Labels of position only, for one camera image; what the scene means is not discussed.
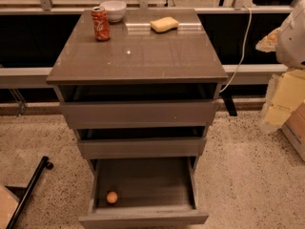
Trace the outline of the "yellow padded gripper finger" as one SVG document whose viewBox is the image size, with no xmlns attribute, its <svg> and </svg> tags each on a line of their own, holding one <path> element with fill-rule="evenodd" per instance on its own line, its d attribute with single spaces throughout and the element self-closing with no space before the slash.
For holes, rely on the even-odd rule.
<svg viewBox="0 0 305 229">
<path fill-rule="evenodd" d="M 305 100 L 305 72 L 292 70 L 273 74 L 267 87 L 258 126 L 263 133 L 280 129 Z"/>
</svg>

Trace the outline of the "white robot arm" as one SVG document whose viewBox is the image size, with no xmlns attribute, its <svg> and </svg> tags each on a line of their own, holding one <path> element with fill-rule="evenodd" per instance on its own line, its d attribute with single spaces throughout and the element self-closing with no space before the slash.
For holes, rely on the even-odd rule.
<svg viewBox="0 0 305 229">
<path fill-rule="evenodd" d="M 261 112 L 260 129 L 271 133 L 280 129 L 305 100 L 305 8 L 299 3 L 282 25 L 255 46 L 261 52 L 275 52 L 276 60 L 287 66 L 281 76 L 273 75 Z"/>
</svg>

